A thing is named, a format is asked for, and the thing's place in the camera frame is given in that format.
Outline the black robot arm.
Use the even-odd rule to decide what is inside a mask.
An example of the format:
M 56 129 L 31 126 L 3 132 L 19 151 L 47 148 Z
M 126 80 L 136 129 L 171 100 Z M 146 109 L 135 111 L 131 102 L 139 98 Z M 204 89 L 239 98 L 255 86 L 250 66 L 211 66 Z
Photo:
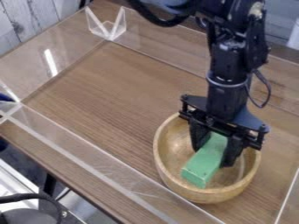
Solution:
M 174 27 L 188 17 L 206 24 L 210 49 L 208 95 L 182 96 L 180 118 L 188 121 L 199 151 L 218 133 L 227 138 L 220 165 L 231 167 L 247 147 L 262 149 L 268 125 L 252 115 L 251 81 L 270 52 L 266 0 L 127 0 L 148 22 Z

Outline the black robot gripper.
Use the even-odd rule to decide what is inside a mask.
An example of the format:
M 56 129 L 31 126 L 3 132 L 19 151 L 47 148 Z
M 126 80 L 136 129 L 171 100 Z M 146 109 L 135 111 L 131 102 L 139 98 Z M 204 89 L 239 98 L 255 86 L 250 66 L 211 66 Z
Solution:
M 231 167 L 247 147 L 260 151 L 264 136 L 270 131 L 267 124 L 248 111 L 252 75 L 240 80 L 220 79 L 207 75 L 208 94 L 182 95 L 179 117 L 190 124 L 191 146 L 198 152 L 215 132 L 228 139 L 223 152 L 222 167 Z

